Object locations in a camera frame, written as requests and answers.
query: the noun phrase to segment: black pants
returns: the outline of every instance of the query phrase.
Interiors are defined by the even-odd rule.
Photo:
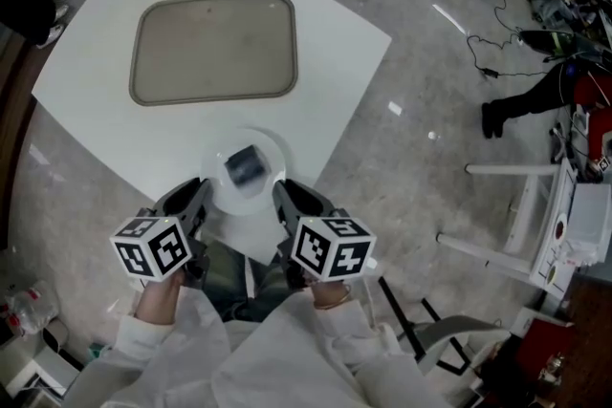
[[[573,104],[576,82],[589,70],[593,74],[599,71],[595,64],[584,60],[558,63],[532,90],[520,96],[494,100],[491,103],[492,113],[503,122],[508,118],[544,113]]]
[[[39,45],[55,23],[54,0],[0,0],[0,22]]]

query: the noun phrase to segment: gray floor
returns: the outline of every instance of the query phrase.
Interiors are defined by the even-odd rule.
[[[426,296],[440,314],[467,313],[504,325],[534,294],[482,264],[439,246],[440,230],[496,247],[517,182],[474,178],[467,162],[546,162],[555,114],[507,123],[504,138],[484,140],[479,106],[530,88],[537,77],[485,79],[473,67],[465,32],[508,37],[493,16],[501,0],[337,0],[393,42],[317,183],[337,205],[378,234],[384,272],[406,308]],[[533,27],[524,0],[501,16]],[[70,0],[79,6],[83,0]],[[477,49],[479,63],[504,72],[542,69],[541,57],[512,45]],[[402,108],[397,116],[388,108]],[[116,312],[129,306],[127,281],[108,236],[147,199],[85,151],[39,106],[21,155],[11,213],[11,272],[52,282],[71,348],[111,341]],[[373,287],[378,313],[388,307]],[[120,299],[115,308],[114,303]]]

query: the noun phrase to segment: beige tray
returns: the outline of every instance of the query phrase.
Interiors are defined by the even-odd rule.
[[[129,91],[142,106],[280,97],[296,81],[290,0],[168,0],[141,17]]]

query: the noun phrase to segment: bracelet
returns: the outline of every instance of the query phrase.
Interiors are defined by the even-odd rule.
[[[314,303],[315,305],[315,310],[331,310],[332,308],[335,308],[336,306],[340,306],[342,303],[346,303],[346,301],[348,301],[349,296],[351,295],[351,287],[350,286],[346,286],[346,294],[344,294],[340,300],[338,300],[336,303],[333,303],[331,305],[325,305],[325,306],[317,306],[317,303]]]

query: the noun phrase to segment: white plate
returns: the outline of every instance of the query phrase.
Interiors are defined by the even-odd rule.
[[[200,167],[200,179],[210,179],[212,201],[220,210],[236,216],[258,213],[273,205],[273,186],[285,179],[285,158],[276,142],[251,128],[236,128],[220,132],[204,143],[205,154]],[[266,169],[266,174],[252,183],[236,186],[230,178],[226,161],[253,145]]]

